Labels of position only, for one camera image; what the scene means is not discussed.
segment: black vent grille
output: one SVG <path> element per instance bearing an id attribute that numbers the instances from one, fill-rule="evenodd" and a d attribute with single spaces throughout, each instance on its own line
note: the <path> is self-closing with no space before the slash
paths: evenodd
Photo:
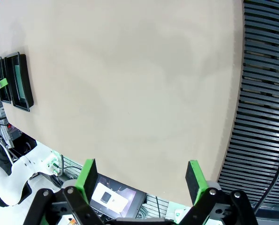
<path id="1" fill-rule="evenodd" d="M 244 18 L 241 92 L 219 184 L 255 204 L 279 166 L 279 0 L 245 1 Z M 279 206 L 279 179 L 264 203 Z"/>

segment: beige table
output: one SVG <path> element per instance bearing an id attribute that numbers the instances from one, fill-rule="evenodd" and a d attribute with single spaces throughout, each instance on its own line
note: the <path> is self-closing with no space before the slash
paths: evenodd
<path id="1" fill-rule="evenodd" d="M 0 56 L 27 55 L 31 112 L 10 123 L 134 188 L 191 205 L 220 171 L 242 58 L 237 0 L 2 0 Z"/>

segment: monitor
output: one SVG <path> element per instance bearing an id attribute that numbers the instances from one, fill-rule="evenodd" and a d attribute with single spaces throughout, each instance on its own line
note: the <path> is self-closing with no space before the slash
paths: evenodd
<path id="1" fill-rule="evenodd" d="M 146 193 L 99 174 L 90 206 L 108 217 L 136 218 Z"/>

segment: bolt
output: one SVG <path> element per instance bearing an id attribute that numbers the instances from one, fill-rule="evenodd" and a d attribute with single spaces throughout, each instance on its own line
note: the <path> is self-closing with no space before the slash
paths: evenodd
<path id="1" fill-rule="evenodd" d="M 209 191 L 209 193 L 210 193 L 211 195 L 215 195 L 215 194 L 216 194 L 216 191 L 215 191 L 214 189 L 211 189 L 211 190 Z"/>
<path id="2" fill-rule="evenodd" d="M 239 198 L 241 196 L 241 194 L 239 192 L 235 192 L 234 196 L 235 196 L 235 198 Z"/>
<path id="3" fill-rule="evenodd" d="M 73 193 L 74 192 L 74 190 L 72 189 L 72 188 L 70 188 L 69 190 L 68 190 L 68 193 L 69 194 L 71 194 L 71 193 Z"/>

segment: black tray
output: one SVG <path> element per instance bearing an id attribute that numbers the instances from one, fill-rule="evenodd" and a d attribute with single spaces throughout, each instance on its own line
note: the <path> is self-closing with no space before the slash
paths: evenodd
<path id="1" fill-rule="evenodd" d="M 4 78 L 6 78 L 5 64 L 2 57 L 0 57 L 0 80 Z M 2 102 L 7 102 L 7 103 L 11 102 L 8 85 L 0 89 L 0 99 Z"/>
<path id="2" fill-rule="evenodd" d="M 30 112 L 34 105 L 25 54 L 15 52 L 4 58 L 6 78 L 15 107 Z"/>

